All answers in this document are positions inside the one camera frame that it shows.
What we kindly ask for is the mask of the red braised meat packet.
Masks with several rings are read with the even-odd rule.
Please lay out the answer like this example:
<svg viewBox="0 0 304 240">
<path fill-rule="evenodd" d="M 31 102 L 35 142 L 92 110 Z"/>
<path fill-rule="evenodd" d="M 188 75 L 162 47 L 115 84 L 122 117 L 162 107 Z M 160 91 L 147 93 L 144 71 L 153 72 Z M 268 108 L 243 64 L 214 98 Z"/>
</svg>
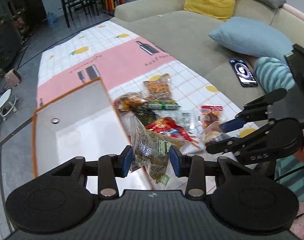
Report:
<svg viewBox="0 0 304 240">
<path fill-rule="evenodd" d="M 200 113 L 202 126 L 203 128 L 207 128 L 213 122 L 221 120 L 223 107 L 215 105 L 202 105 Z"/>
</svg>

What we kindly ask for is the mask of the orange cardboard box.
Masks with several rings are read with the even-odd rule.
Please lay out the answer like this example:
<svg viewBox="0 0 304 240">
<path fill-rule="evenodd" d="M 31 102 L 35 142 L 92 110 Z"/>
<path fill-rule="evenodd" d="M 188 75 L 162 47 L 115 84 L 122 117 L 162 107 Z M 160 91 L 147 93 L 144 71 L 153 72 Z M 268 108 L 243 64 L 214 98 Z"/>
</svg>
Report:
<svg viewBox="0 0 304 240">
<path fill-rule="evenodd" d="M 106 154 L 121 154 L 130 144 L 99 77 L 59 96 L 33 114 L 35 177 L 75 157 L 97 161 Z"/>
</svg>

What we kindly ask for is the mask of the white spicy strips bag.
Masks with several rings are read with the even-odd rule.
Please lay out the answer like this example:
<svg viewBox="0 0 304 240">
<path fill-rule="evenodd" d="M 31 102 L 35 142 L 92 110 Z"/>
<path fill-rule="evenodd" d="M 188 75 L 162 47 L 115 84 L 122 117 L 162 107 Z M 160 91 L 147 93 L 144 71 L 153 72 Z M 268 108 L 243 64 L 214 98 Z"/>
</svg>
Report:
<svg viewBox="0 0 304 240">
<path fill-rule="evenodd" d="M 204 150 L 203 142 L 196 136 L 191 136 L 191 140 L 183 138 L 172 138 L 173 144 L 181 151 L 182 154 L 199 153 Z"/>
</svg>

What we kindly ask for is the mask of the large red chip bag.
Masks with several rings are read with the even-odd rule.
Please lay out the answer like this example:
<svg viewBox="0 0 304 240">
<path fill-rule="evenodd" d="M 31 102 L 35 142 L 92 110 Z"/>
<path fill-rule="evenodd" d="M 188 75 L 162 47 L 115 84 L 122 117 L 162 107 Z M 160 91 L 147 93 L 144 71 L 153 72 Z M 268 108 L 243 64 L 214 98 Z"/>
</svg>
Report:
<svg viewBox="0 0 304 240">
<path fill-rule="evenodd" d="M 168 137 L 184 139 L 189 142 L 195 143 L 192 137 L 188 134 L 188 132 L 182 127 L 179 126 L 172 118 L 165 117 L 154 121 L 145 127 L 147 130 L 162 134 Z"/>
</svg>

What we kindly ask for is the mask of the clear white candy bag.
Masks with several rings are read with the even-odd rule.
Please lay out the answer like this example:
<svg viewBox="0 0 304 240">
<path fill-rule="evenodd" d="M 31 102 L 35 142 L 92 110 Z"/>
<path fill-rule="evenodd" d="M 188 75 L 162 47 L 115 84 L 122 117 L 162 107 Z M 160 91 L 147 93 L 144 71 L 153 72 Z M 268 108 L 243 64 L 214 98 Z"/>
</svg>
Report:
<svg viewBox="0 0 304 240">
<path fill-rule="evenodd" d="M 183 127 L 187 132 L 199 134 L 203 131 L 201 124 L 200 111 L 193 109 L 192 111 L 168 111 L 168 117 L 171 117 L 178 126 Z"/>
</svg>

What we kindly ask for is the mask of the white round stool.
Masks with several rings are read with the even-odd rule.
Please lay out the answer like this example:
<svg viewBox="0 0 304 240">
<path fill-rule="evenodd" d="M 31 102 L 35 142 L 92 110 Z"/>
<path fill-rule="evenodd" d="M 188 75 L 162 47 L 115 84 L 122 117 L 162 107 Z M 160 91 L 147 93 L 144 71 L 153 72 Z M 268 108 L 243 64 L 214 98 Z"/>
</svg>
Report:
<svg viewBox="0 0 304 240">
<path fill-rule="evenodd" d="M 0 97 L 0 116 L 3 121 L 7 120 L 7 116 L 11 113 L 17 112 L 16 103 L 18 102 L 18 97 L 13 95 L 13 90 L 11 88 L 7 89 Z"/>
</svg>

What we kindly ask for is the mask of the light blue cushion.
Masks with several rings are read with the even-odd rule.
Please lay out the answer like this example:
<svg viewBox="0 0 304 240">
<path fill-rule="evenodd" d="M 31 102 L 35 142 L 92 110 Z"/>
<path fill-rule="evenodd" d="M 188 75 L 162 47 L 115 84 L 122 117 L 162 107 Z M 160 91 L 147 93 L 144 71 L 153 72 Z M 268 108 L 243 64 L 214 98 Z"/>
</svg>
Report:
<svg viewBox="0 0 304 240">
<path fill-rule="evenodd" d="M 285 63 L 293 43 L 277 29 L 257 20 L 232 17 L 214 29 L 209 37 L 236 53 L 272 57 Z"/>
</svg>

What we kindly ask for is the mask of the smartphone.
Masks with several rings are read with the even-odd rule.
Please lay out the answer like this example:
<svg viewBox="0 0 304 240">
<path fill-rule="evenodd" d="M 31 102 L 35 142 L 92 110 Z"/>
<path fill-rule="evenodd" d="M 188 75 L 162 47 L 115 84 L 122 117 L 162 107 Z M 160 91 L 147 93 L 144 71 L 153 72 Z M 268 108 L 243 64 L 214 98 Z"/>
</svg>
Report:
<svg viewBox="0 0 304 240">
<path fill-rule="evenodd" d="M 234 71 L 239 83 L 242 87 L 258 87 L 258 83 L 254 78 L 251 70 L 243 60 L 231 59 L 229 61 L 232 70 Z"/>
</svg>

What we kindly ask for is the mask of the orange crispy sticks bag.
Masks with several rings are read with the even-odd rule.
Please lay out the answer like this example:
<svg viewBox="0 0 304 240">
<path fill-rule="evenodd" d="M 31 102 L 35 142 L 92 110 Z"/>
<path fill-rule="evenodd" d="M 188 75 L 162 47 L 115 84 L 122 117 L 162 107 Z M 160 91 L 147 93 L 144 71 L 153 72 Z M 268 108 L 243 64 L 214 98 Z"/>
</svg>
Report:
<svg viewBox="0 0 304 240">
<path fill-rule="evenodd" d="M 147 103 L 147 100 L 144 98 L 141 92 L 129 92 L 116 98 L 113 105 L 120 112 L 129 112 L 132 109 L 144 105 L 145 103 Z"/>
</svg>

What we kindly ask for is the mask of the green sausage stick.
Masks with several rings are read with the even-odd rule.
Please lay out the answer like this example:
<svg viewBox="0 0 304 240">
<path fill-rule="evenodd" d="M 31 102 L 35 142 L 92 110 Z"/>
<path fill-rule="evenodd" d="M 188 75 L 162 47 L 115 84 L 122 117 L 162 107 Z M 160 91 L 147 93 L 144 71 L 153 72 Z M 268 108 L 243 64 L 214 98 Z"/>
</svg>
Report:
<svg viewBox="0 0 304 240">
<path fill-rule="evenodd" d="M 154 109 L 154 110 L 169 110 L 174 111 L 179 109 L 179 105 L 177 103 L 164 103 L 164 102 L 147 102 L 145 104 L 148 109 Z"/>
</svg>

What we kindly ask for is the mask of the small clear bun packet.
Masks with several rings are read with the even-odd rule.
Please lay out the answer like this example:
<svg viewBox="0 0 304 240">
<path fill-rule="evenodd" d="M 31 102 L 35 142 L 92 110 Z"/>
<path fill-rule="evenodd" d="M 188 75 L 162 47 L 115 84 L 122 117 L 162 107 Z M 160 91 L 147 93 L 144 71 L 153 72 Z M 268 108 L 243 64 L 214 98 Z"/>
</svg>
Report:
<svg viewBox="0 0 304 240">
<path fill-rule="evenodd" d="M 229 139 L 230 136 L 223 131 L 221 131 L 218 127 L 207 127 L 205 129 L 205 137 L 204 137 L 204 144 L 206 145 L 209 142 L 219 142 L 222 140 Z"/>
</svg>

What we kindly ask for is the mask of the water jug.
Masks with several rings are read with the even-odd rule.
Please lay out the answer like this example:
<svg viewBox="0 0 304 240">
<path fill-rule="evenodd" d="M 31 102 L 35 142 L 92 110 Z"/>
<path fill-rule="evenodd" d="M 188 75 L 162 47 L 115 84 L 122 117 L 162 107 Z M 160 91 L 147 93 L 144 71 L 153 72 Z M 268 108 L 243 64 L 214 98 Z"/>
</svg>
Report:
<svg viewBox="0 0 304 240">
<path fill-rule="evenodd" d="M 57 17 L 54 13 L 48 12 L 46 15 L 48 25 L 53 25 L 57 21 Z"/>
</svg>

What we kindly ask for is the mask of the black seaweed snack bag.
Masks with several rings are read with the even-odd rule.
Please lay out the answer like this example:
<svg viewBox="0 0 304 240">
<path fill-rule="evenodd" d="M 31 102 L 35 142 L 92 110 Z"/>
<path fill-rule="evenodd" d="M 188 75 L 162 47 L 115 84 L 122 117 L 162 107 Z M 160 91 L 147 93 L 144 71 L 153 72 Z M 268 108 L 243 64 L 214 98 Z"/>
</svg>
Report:
<svg viewBox="0 0 304 240">
<path fill-rule="evenodd" d="M 138 118 L 138 120 L 146 127 L 152 124 L 157 120 L 157 114 L 143 106 L 138 106 L 132 109 L 134 115 Z"/>
</svg>

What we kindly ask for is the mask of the clear green candy bag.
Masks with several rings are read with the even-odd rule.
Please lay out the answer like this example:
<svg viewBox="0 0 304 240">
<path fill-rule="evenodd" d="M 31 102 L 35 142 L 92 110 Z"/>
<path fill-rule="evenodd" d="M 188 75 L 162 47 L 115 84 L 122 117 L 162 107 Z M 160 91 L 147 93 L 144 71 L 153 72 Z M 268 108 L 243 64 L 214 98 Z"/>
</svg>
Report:
<svg viewBox="0 0 304 240">
<path fill-rule="evenodd" d="M 144 167 L 155 184 L 164 190 L 173 174 L 169 164 L 170 147 L 181 148 L 184 143 L 145 129 L 136 116 L 130 117 L 130 139 L 133 149 L 130 171 Z"/>
</svg>

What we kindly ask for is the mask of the yellow peanut bag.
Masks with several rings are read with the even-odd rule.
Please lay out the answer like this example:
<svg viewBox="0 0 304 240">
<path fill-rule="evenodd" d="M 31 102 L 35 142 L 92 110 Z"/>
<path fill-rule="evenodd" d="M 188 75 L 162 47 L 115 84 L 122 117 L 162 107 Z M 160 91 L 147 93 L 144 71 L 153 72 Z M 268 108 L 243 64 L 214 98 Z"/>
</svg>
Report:
<svg viewBox="0 0 304 240">
<path fill-rule="evenodd" d="M 174 103 L 170 90 L 171 78 L 168 73 L 160 75 L 155 80 L 143 82 L 147 89 L 147 100 L 156 103 Z"/>
</svg>

